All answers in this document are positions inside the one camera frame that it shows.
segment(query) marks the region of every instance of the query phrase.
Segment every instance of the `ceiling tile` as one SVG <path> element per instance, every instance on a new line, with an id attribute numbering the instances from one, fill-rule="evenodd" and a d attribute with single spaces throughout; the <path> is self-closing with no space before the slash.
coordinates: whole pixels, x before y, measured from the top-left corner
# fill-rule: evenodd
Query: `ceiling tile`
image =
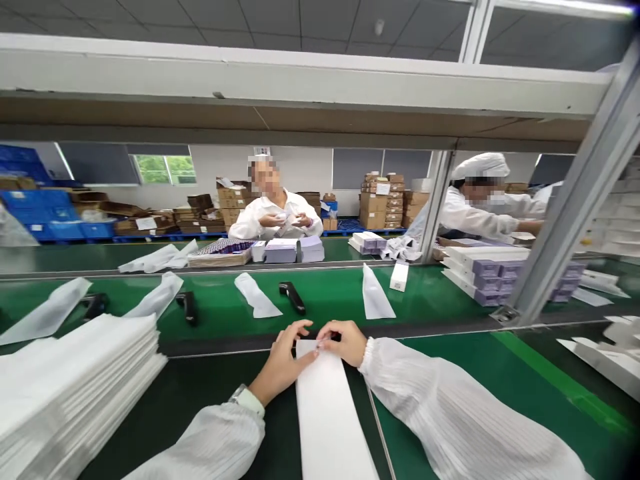
<path id="1" fill-rule="evenodd" d="M 100 37 L 96 29 L 80 19 L 53 19 L 33 17 L 32 22 L 38 24 L 52 35 L 64 35 L 66 37 Z"/>
<path id="2" fill-rule="evenodd" d="M 18 17 L 17 15 L 0 15 L 0 31 L 11 33 L 39 33 L 41 35 L 46 34 L 46 31 L 38 25 L 35 25 L 22 17 Z"/>
<path id="3" fill-rule="evenodd" d="M 364 0 L 360 2 L 351 41 L 387 44 L 396 42 L 418 2 L 419 0 Z M 385 26 L 382 35 L 378 37 L 373 28 L 379 19 L 384 20 Z"/>
<path id="4" fill-rule="evenodd" d="M 458 58 L 460 58 L 459 51 L 438 49 L 431 54 L 429 60 L 457 62 Z"/>
<path id="5" fill-rule="evenodd" d="M 10 10 L 24 15 L 55 18 L 75 18 L 73 12 L 55 0 L 1 0 Z"/>
<path id="6" fill-rule="evenodd" d="M 388 56 L 393 58 L 429 60 L 431 52 L 433 52 L 432 48 L 402 47 L 396 45 L 394 48 L 392 48 Z"/>
<path id="7" fill-rule="evenodd" d="M 389 50 L 391 50 L 390 45 L 383 45 L 381 43 L 350 43 L 347 47 L 347 54 L 366 57 L 385 57 Z"/>
<path id="8" fill-rule="evenodd" d="M 344 53 L 347 42 L 302 37 L 302 50 L 314 53 Z"/>
<path id="9" fill-rule="evenodd" d="M 469 6 L 465 3 L 424 0 L 402 32 L 397 44 L 411 47 L 438 47 L 456 30 L 464 35 L 464 24 L 468 14 Z M 458 44 L 451 49 L 460 48 L 462 35 Z"/>
<path id="10" fill-rule="evenodd" d="M 303 37 L 349 40 L 358 4 L 359 0 L 301 0 Z"/>
<path id="11" fill-rule="evenodd" d="M 151 41 L 186 45 L 206 45 L 196 27 L 164 27 L 145 25 L 151 34 Z"/>
<path id="12" fill-rule="evenodd" d="M 117 0 L 59 0 L 80 18 L 135 22 Z"/>
<path id="13" fill-rule="evenodd" d="M 142 23 L 178 27 L 193 25 L 178 0 L 119 0 L 119 2 Z"/>
<path id="14" fill-rule="evenodd" d="M 248 30 L 238 0 L 180 0 L 198 27 Z"/>
<path id="15" fill-rule="evenodd" d="M 298 0 L 240 0 L 252 32 L 300 35 Z"/>
<path id="16" fill-rule="evenodd" d="M 231 32 L 220 30 L 200 29 L 208 44 L 214 47 L 254 48 L 253 39 L 249 32 Z"/>
<path id="17" fill-rule="evenodd" d="M 300 51 L 300 37 L 254 33 L 255 47 L 262 50 Z"/>
<path id="18" fill-rule="evenodd" d="M 116 40 L 151 41 L 149 30 L 138 23 L 116 23 L 104 20 L 88 20 L 105 37 Z"/>

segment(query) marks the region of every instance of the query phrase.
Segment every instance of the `white box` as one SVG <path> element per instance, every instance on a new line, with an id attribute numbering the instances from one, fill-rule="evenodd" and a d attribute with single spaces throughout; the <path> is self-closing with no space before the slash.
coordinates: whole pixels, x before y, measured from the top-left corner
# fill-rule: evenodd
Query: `white box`
<path id="1" fill-rule="evenodd" d="M 389 288 L 404 292 L 407 287 L 407 277 L 409 276 L 409 264 L 398 260 L 391 273 L 391 284 Z"/>

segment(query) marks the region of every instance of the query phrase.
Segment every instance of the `black handle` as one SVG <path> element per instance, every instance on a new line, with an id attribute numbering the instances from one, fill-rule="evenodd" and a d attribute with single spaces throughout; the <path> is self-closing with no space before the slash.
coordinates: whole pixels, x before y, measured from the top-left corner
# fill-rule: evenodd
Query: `black handle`
<path id="1" fill-rule="evenodd" d="M 185 311 L 185 321 L 195 327 L 198 324 L 198 312 L 193 292 L 180 292 L 175 296 L 175 300 Z"/>
<path id="2" fill-rule="evenodd" d="M 302 301 L 302 298 L 300 298 L 300 295 L 298 295 L 298 292 L 292 282 L 278 283 L 278 290 L 280 290 L 280 295 L 286 295 L 289 297 L 289 300 L 296 312 L 300 315 L 306 314 L 307 309 L 305 308 L 305 303 Z"/>
<path id="3" fill-rule="evenodd" d="M 108 303 L 109 297 L 106 293 L 94 293 L 84 297 L 80 300 L 80 304 L 86 307 L 87 311 L 85 312 L 85 316 L 82 318 L 82 321 L 93 320 L 98 315 L 102 315 L 107 309 Z"/>

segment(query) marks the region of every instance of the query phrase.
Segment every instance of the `metal frame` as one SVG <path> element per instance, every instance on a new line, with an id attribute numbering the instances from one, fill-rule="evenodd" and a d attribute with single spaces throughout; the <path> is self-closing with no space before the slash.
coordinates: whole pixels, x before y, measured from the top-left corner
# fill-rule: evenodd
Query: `metal frame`
<path id="1" fill-rule="evenodd" d="M 640 143 L 640 36 L 627 51 L 553 202 L 507 305 L 492 317 L 536 322 L 575 246 Z"/>

